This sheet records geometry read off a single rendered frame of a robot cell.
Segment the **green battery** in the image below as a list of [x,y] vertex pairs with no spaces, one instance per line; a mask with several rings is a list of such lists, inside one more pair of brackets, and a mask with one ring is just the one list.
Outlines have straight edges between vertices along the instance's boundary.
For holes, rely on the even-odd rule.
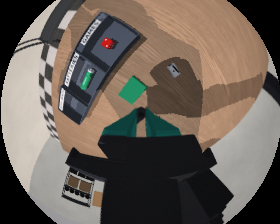
[[87,86],[88,86],[88,84],[89,84],[89,82],[91,80],[91,77],[93,76],[94,72],[95,71],[93,69],[91,69],[91,68],[89,68],[87,70],[86,75],[85,75],[85,77],[84,77],[84,79],[82,81],[81,87],[80,87],[82,90],[86,90],[86,88],[87,88]]

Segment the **red die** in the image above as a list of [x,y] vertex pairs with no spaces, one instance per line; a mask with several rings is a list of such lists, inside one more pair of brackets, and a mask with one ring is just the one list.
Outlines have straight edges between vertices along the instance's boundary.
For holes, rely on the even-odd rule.
[[115,44],[114,41],[110,40],[109,38],[105,38],[102,42],[102,46],[107,48],[107,49],[111,49],[113,47],[113,45]]

